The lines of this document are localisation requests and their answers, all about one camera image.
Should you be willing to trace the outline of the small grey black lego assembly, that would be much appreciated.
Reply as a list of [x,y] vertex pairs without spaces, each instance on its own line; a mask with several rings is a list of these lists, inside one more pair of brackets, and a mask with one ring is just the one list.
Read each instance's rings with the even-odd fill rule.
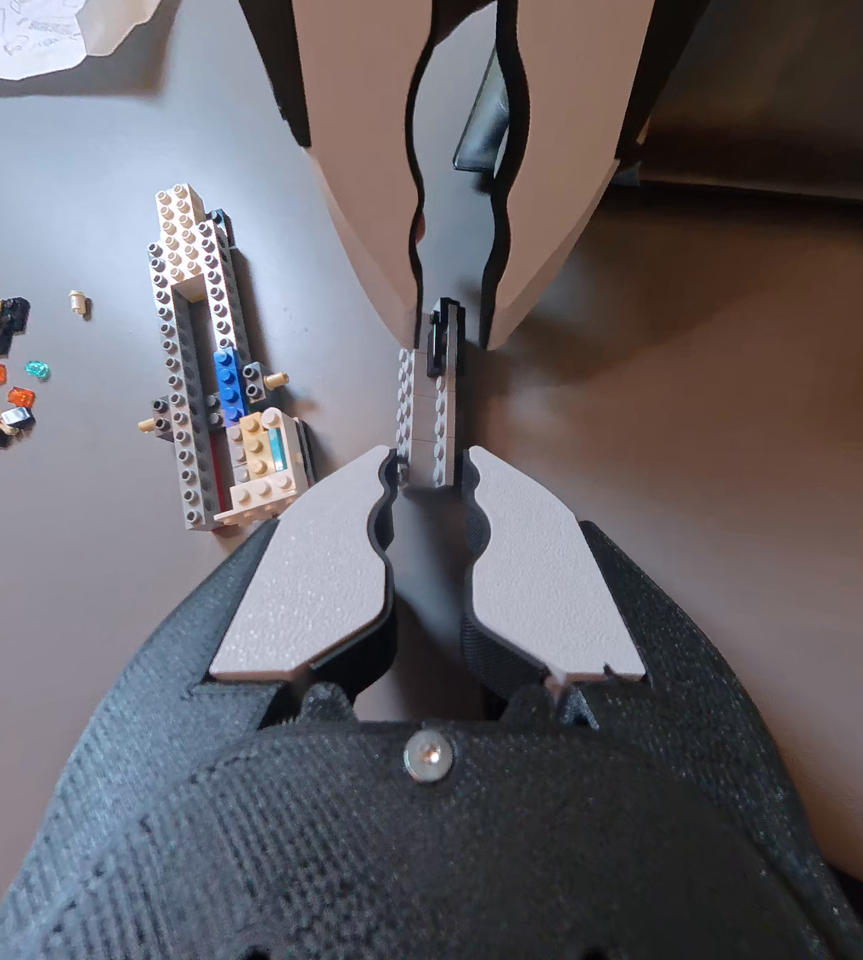
[[403,487],[451,487],[461,472],[465,347],[465,309],[441,297],[423,317],[418,346],[400,350],[395,445]]

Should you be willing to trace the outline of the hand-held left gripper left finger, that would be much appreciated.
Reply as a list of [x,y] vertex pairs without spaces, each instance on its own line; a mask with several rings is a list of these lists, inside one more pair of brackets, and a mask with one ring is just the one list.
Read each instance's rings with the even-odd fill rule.
[[209,667],[222,682],[330,682],[358,696],[397,651],[395,452],[376,446],[281,515]]

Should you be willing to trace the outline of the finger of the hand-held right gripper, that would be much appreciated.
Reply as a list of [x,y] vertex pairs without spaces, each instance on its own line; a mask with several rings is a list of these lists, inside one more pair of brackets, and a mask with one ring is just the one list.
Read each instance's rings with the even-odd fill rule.
[[377,315],[403,348],[420,312],[420,208],[407,120],[431,1],[293,3],[310,147],[332,222]]
[[509,129],[491,193],[495,238],[478,342],[496,350],[537,304],[610,176],[652,1],[498,2]]

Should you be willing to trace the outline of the paper instruction sheet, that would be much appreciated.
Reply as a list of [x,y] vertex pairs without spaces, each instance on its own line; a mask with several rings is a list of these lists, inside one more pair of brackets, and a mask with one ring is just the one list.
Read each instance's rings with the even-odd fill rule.
[[0,1],[0,80],[20,81],[112,54],[158,1]]

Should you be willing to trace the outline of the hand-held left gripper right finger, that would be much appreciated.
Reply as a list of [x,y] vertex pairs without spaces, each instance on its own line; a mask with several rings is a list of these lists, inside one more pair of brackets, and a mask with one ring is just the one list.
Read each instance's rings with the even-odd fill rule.
[[573,512],[481,446],[464,453],[462,493],[472,563],[461,651],[497,697],[553,693],[646,674],[630,629]]

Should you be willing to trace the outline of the black flat device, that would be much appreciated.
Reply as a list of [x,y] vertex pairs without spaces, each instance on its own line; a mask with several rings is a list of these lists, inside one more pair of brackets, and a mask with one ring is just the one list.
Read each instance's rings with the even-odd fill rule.
[[863,2],[652,3],[617,169],[863,206]]

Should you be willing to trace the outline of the long grey lego assembly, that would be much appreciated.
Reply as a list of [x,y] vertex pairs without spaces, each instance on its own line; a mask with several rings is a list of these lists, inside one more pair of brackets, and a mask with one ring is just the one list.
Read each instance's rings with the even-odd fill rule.
[[139,429],[172,444],[187,530],[277,519],[315,471],[304,423],[279,406],[288,375],[252,355],[230,221],[187,183],[155,205],[148,262],[166,391]]

